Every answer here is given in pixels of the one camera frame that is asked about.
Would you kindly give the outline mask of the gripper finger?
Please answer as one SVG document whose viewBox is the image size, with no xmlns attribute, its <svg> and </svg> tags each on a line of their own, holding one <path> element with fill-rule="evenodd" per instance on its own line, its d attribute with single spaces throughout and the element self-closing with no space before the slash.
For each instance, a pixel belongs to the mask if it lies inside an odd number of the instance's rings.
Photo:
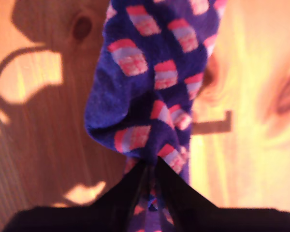
<svg viewBox="0 0 290 232">
<path fill-rule="evenodd" d="M 148 165 L 139 161 L 121 181 L 100 197 L 94 204 L 95 209 L 134 208 L 147 182 Z"/>
<path fill-rule="evenodd" d="M 164 200 L 179 209 L 218 209 L 216 205 L 187 184 L 161 157 L 157 160 L 155 178 Z"/>
</svg>

